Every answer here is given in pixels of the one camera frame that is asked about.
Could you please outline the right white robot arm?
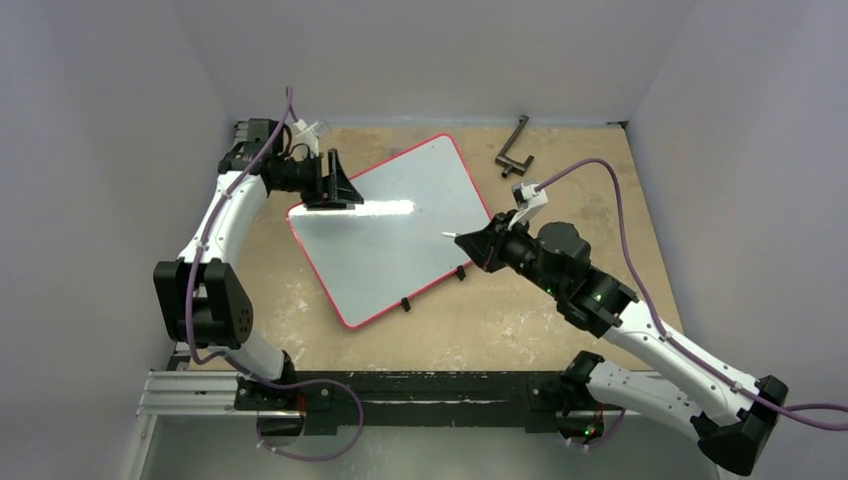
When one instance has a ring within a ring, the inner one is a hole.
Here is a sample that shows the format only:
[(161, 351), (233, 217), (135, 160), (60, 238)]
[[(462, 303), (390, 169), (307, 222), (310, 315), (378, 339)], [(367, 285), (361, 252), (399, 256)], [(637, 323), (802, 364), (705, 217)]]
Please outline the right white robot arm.
[(646, 378), (580, 354), (561, 392), (576, 407), (609, 402), (666, 423), (693, 439), (725, 471), (749, 476), (778, 422), (788, 386), (755, 377), (719, 360), (655, 318), (645, 296), (596, 268), (591, 246), (566, 222), (545, 224), (536, 236), (511, 226), (510, 210), (481, 230), (454, 237), (481, 270), (509, 267), (548, 294), (575, 328), (616, 345), (660, 374)]

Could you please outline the red framed whiteboard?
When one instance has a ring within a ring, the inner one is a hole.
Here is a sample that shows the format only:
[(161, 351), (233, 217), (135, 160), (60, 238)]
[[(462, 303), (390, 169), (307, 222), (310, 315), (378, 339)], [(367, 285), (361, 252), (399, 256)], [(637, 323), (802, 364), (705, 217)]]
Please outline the red framed whiteboard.
[(364, 203), (286, 213), (340, 322), (360, 328), (470, 265), (441, 232), (491, 215), (456, 141), (439, 134), (354, 175)]

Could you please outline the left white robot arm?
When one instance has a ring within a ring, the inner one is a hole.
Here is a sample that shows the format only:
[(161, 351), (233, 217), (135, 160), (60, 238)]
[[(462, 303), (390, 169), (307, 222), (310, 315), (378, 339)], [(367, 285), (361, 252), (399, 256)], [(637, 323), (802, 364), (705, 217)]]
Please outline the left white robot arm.
[(321, 152), (321, 122), (250, 119), (237, 124), (217, 163), (213, 197), (177, 257), (160, 261), (153, 282), (166, 332), (192, 363), (222, 358), (253, 383), (272, 408), (297, 399), (289, 355), (254, 332), (252, 302), (236, 266), (250, 225), (275, 191), (296, 193), (309, 210), (350, 210), (364, 202), (336, 150)]

